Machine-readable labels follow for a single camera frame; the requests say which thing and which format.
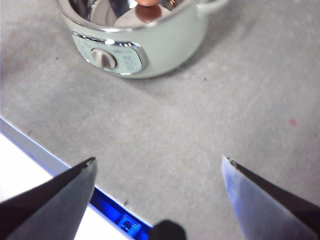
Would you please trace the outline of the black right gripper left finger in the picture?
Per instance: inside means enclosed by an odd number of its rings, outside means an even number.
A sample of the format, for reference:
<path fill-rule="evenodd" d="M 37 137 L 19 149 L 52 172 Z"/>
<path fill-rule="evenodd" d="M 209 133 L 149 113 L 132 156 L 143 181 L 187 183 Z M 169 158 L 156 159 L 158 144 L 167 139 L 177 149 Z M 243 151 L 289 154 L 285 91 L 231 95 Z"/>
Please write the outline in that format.
<path fill-rule="evenodd" d="M 92 198 L 94 157 L 0 204 L 2 240 L 72 240 Z"/>

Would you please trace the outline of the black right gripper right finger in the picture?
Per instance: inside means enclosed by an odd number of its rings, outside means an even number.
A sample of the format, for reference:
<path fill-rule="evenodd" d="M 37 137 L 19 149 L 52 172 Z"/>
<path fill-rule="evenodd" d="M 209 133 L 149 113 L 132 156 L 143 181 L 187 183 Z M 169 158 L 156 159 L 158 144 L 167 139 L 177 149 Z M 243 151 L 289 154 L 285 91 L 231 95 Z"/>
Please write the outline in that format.
<path fill-rule="evenodd" d="M 267 181 L 226 156 L 221 172 L 246 240 L 318 240 L 319 206 Z"/>

